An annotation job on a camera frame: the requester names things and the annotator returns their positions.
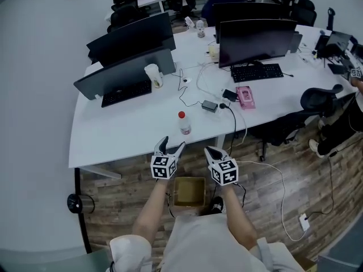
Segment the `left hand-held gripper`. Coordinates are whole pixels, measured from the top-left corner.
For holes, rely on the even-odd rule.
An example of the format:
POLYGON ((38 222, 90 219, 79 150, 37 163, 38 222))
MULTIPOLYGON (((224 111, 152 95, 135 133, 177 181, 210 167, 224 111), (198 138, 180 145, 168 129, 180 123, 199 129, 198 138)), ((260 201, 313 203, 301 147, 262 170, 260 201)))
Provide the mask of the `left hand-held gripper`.
POLYGON ((170 179, 176 172, 177 160, 186 147, 186 143, 182 142, 178 149, 170 154, 166 154, 166 146, 168 143, 168 136, 163 137, 154 147, 154 154, 151 157, 151 174, 154 179, 170 179))

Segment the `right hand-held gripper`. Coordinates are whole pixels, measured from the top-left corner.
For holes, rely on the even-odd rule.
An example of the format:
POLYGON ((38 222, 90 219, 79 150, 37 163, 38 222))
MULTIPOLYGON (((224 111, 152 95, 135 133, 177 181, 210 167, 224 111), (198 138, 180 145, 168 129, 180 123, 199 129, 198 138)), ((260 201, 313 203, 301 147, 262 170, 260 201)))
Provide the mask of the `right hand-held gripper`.
POLYGON ((208 169, 212 179, 220 186, 237 183, 237 162, 229 159, 228 153, 217 147, 204 148, 208 169))

